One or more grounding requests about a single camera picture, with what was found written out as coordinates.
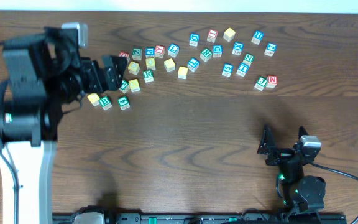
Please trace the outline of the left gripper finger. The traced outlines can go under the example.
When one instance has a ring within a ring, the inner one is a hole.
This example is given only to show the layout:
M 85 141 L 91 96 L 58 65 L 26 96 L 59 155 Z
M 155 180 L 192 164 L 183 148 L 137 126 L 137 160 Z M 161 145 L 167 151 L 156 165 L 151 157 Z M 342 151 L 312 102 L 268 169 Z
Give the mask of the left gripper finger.
M 114 55 L 103 55 L 104 69 L 109 77 L 123 78 L 127 67 L 127 59 Z
M 116 91 L 122 86 L 123 73 L 115 68 L 101 69 L 100 82 L 103 91 Z

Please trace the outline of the green B block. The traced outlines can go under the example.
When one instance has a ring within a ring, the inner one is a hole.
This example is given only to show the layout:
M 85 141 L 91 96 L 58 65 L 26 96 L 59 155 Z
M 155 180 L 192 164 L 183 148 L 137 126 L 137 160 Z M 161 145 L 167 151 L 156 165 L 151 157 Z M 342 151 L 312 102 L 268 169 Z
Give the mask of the green B block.
M 112 107 L 112 103 L 108 96 L 104 96 L 99 99 L 99 104 L 101 105 L 103 110 L 108 110 Z

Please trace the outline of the green r block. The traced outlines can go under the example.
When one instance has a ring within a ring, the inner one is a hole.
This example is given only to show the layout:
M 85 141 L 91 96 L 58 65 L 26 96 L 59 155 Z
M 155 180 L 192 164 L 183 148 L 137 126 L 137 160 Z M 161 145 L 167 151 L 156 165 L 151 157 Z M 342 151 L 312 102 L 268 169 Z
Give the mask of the green r block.
M 144 81 L 146 83 L 154 81 L 154 73 L 152 70 L 144 70 L 143 71 Z
M 213 56 L 212 51 L 209 48 L 204 48 L 200 53 L 200 58 L 202 61 L 207 62 L 209 61 Z

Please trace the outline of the yellow O block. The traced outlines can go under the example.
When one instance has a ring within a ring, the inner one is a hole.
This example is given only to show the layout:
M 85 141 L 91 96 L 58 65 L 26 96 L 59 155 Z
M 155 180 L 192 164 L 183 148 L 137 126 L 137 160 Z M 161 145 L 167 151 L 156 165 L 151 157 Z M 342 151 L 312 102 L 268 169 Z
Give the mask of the yellow O block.
M 186 80 L 187 73 L 188 73 L 188 68 L 187 67 L 179 67 L 179 69 L 178 69 L 178 78 Z
M 152 58 L 146 58 L 145 59 L 145 64 L 146 64 L 147 70 L 155 70 L 156 69 L 155 59 L 153 57 Z

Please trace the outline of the blue T block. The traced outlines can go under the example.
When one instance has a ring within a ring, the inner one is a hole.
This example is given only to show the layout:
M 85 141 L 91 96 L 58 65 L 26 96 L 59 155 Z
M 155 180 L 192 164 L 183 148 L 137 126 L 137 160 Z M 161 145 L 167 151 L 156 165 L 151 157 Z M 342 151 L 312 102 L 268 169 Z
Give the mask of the blue T block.
M 247 64 L 241 63 L 237 69 L 236 74 L 241 77 L 245 77 L 248 69 L 249 69 L 249 66 Z

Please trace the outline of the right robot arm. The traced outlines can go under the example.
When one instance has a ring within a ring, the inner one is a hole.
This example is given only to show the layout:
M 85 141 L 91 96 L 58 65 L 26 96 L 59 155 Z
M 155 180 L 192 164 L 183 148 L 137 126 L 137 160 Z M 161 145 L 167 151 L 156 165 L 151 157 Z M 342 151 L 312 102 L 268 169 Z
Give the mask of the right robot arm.
M 321 142 L 299 127 L 298 141 L 291 148 L 276 146 L 273 132 L 264 126 L 258 154 L 266 155 L 268 166 L 277 166 L 277 190 L 289 211 L 314 213 L 324 208 L 325 181 L 321 177 L 305 175 L 303 166 L 314 161 L 321 150 Z

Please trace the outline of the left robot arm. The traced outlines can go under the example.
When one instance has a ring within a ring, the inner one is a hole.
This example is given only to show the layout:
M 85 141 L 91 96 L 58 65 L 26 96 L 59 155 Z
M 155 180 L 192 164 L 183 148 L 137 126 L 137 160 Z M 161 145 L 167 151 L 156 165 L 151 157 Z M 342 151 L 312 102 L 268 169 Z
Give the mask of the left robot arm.
M 46 27 L 3 42 L 9 78 L 0 83 L 0 171 L 4 223 L 52 222 L 52 169 L 64 104 L 118 90 L 127 59 L 82 57 L 87 33 Z

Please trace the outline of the red U block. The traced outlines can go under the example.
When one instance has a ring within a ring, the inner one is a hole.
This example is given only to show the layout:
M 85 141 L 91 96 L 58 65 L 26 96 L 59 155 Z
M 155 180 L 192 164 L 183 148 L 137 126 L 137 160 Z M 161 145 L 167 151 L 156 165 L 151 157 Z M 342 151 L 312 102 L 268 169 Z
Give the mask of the red U block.
M 130 58 L 130 56 L 129 56 L 129 54 L 128 54 L 127 52 L 121 51 L 121 52 L 119 53 L 119 56 L 120 56 L 120 57 L 124 57 L 124 58 L 127 60 L 127 62 L 130 62 L 130 60 L 131 60 L 131 58 Z

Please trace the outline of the green j block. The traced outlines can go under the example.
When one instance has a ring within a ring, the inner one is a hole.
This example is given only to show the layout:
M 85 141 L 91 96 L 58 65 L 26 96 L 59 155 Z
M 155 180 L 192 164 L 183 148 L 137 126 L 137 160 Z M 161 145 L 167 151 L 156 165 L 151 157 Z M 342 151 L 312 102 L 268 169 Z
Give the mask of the green j block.
M 262 91 L 267 86 L 267 83 L 268 83 L 268 81 L 266 78 L 259 77 L 254 85 L 254 88 L 259 91 Z
M 122 93 L 127 93 L 130 90 L 129 82 L 127 80 L 122 80 L 120 91 Z

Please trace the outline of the green Z block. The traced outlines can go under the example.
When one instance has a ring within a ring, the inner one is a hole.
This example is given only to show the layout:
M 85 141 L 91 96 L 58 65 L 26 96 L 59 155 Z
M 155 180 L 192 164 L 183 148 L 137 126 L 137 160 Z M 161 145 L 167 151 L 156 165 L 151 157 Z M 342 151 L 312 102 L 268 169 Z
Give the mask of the green Z block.
M 142 49 L 139 47 L 134 47 L 132 49 L 132 59 L 136 61 L 142 60 Z

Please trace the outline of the blue L block upper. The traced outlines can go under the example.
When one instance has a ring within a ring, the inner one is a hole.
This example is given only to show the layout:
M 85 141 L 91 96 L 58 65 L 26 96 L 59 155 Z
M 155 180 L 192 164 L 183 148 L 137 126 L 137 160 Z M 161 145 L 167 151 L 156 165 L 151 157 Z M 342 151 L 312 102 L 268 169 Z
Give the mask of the blue L block upper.
M 168 47 L 168 49 L 167 49 L 168 55 L 171 56 L 171 57 L 173 57 L 173 58 L 175 58 L 175 57 L 178 55 L 179 50 L 180 50 L 180 48 L 179 48 L 178 45 L 176 45 L 176 44 L 170 44 L 169 47 Z

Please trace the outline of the blue l block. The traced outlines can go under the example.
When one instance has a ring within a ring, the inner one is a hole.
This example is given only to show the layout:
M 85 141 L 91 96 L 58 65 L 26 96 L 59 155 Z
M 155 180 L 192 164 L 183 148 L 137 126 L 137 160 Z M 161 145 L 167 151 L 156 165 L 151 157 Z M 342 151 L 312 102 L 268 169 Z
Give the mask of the blue l block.
M 200 62 L 195 59 L 194 57 L 192 57 L 189 61 L 188 61 L 188 64 L 187 64 L 187 67 L 190 71 L 192 72 L 196 72 L 196 70 L 198 69 L 200 65 Z
M 167 49 L 168 55 L 171 56 L 171 57 L 173 57 L 173 58 L 175 58 L 175 57 L 178 55 L 179 50 L 180 50 L 180 48 L 179 48 L 178 45 L 176 45 L 176 44 L 170 44 L 169 47 L 168 47 L 168 49 Z

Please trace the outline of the green J block right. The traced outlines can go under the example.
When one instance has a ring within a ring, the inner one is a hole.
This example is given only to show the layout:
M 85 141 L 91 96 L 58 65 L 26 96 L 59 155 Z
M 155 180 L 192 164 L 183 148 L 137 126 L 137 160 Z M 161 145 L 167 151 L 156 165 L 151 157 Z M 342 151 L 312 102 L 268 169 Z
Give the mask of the green J block right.
M 259 91 L 262 91 L 267 86 L 267 83 L 268 83 L 268 81 L 266 78 L 259 77 L 254 85 L 254 88 Z

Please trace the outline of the blue 5 block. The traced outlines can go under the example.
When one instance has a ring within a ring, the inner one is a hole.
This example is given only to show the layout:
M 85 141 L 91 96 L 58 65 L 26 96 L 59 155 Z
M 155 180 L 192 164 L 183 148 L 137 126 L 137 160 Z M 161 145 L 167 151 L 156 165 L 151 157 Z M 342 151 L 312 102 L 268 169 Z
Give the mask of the blue 5 block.
M 232 74 L 234 66 L 229 64 L 229 63 L 225 63 L 223 66 L 223 71 L 222 71 L 222 76 L 225 77 L 230 77 Z

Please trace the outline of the red I block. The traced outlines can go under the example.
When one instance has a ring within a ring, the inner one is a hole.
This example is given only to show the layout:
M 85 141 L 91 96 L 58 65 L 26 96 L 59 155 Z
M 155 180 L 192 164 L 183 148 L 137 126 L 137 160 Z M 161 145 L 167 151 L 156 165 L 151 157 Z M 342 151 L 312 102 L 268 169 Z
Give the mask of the red I block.
M 211 43 L 215 43 L 218 36 L 218 31 L 210 29 L 207 34 L 207 41 Z

